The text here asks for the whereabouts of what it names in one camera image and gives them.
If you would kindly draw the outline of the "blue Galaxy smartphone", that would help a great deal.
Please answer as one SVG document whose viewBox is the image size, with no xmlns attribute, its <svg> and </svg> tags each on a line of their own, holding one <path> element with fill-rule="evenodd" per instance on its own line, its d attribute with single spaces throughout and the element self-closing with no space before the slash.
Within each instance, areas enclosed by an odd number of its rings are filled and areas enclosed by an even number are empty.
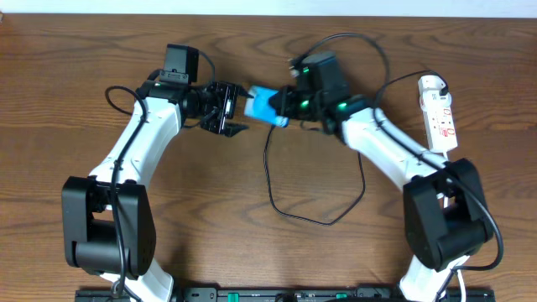
<svg viewBox="0 0 537 302">
<path fill-rule="evenodd" d="M 244 115 L 275 127 L 286 128 L 289 125 L 289 119 L 279 116 L 269 105 L 269 98 L 277 93 L 276 90 L 267 87 L 251 86 L 248 91 L 249 98 L 244 107 Z"/>
</svg>

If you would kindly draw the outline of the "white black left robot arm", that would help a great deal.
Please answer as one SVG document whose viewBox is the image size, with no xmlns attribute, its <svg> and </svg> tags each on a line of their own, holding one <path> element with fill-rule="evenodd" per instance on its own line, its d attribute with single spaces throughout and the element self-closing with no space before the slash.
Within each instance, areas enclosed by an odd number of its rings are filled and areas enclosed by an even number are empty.
<svg viewBox="0 0 537 302">
<path fill-rule="evenodd" d="M 177 301 L 174 277 L 154 257 L 156 228 L 148 187 L 169 143 L 189 126 L 232 137 L 240 84 L 198 82 L 203 52 L 168 44 L 164 66 L 134 90 L 130 119 L 106 158 L 87 177 L 69 177 L 61 191 L 65 260 L 111 282 L 109 300 Z"/>
</svg>

